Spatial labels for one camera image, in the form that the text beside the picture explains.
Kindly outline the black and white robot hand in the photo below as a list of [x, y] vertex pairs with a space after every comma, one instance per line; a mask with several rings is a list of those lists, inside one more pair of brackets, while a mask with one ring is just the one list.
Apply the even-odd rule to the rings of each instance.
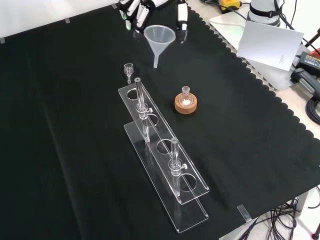
[[[134, 29], [142, 34], [154, 10], [162, 9], [171, 3], [170, 0], [120, 0], [118, 9], [125, 21], [127, 30]], [[176, 2], [176, 40], [184, 43], [188, 34], [188, 5], [185, 0]]]

